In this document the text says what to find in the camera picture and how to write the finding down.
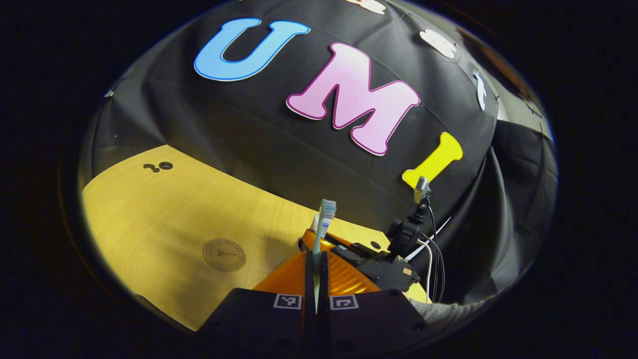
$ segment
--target yellow wooden table surface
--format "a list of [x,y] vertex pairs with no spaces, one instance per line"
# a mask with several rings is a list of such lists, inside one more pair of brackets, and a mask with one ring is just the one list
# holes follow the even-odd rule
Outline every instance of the yellow wooden table surface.
[[[143,168],[160,162],[173,168]],[[168,145],[107,169],[84,188],[82,200],[94,242],[115,276],[192,330],[231,289],[251,289],[299,253],[297,238],[319,207],[260,190]],[[383,250],[389,244],[383,233],[338,218],[329,232],[370,248],[371,241]],[[239,244],[245,265],[231,272],[210,266],[203,247],[215,239]],[[419,284],[408,294],[427,301]]]

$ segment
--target blue letter u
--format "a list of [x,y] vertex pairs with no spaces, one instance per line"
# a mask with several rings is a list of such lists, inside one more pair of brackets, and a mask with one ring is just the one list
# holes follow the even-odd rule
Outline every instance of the blue letter u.
[[195,71],[207,79],[217,81],[237,81],[251,77],[263,70],[272,58],[293,36],[307,34],[310,27],[292,21],[275,21],[271,24],[271,33],[241,61],[226,61],[223,58],[226,48],[246,29],[255,27],[261,20],[254,18],[237,19],[221,26],[195,58]]

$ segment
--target pink letter m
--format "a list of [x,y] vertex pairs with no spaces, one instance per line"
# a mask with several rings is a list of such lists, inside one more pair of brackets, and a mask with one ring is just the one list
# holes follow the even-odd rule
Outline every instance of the pink letter m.
[[288,108],[301,116],[322,119],[327,114],[325,101],[337,89],[332,125],[337,130],[373,111],[362,125],[352,129],[350,137],[366,151],[383,156],[388,140],[412,106],[419,104],[416,91],[403,81],[393,81],[370,90],[370,58],[345,43],[333,43],[332,59],[299,95],[290,95]]

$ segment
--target circular logo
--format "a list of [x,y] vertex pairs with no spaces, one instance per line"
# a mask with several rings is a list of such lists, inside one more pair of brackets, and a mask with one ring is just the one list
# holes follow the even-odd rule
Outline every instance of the circular logo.
[[217,270],[235,271],[244,266],[246,254],[233,241],[212,240],[204,245],[204,259]]

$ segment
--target black cloth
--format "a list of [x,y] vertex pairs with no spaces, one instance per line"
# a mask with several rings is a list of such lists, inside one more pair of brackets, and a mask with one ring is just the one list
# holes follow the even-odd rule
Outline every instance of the black cloth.
[[[499,293],[529,267],[547,232],[557,185],[553,144],[529,128],[497,121],[489,86],[481,111],[470,55],[459,48],[454,59],[442,56],[419,38],[419,31],[435,26],[386,6],[378,16],[343,0],[236,1],[186,24],[111,87],[85,139],[80,187],[122,160],[169,144],[303,206],[334,200],[339,218],[385,231],[415,206],[401,174],[418,166],[448,132],[463,148],[463,159],[431,183],[437,223],[452,217],[439,239],[447,267],[444,301],[467,304]],[[248,56],[275,20],[300,22],[311,31],[292,38],[250,78],[219,82],[199,76],[193,62],[201,48],[224,23],[243,17],[262,23],[229,46],[229,61]],[[334,94],[320,121],[285,105],[329,61],[334,42],[371,58],[372,89],[403,80],[420,96],[382,157],[354,144],[349,129],[333,129]],[[412,261],[422,278],[426,256],[422,251]]]

